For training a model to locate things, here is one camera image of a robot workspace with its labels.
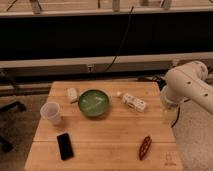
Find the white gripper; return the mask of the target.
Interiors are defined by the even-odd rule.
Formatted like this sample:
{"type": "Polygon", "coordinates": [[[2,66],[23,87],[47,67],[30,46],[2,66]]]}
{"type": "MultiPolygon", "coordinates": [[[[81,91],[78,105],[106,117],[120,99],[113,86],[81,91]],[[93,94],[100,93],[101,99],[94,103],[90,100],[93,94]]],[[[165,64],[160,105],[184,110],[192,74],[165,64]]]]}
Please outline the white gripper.
{"type": "Polygon", "coordinates": [[[164,86],[160,92],[160,100],[163,104],[163,122],[174,124],[178,118],[181,97],[170,87],[164,86]]]}

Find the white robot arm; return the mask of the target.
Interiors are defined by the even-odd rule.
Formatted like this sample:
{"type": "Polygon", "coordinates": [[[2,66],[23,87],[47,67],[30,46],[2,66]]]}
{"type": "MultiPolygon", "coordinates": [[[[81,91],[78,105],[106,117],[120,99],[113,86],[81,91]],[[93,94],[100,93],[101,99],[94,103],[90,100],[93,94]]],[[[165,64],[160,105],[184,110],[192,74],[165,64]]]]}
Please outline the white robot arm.
{"type": "Polygon", "coordinates": [[[213,86],[205,82],[208,77],[206,65],[192,61],[176,66],[165,74],[166,85],[160,92],[163,104],[163,122],[172,124],[184,98],[188,98],[213,114],[213,86]]]}

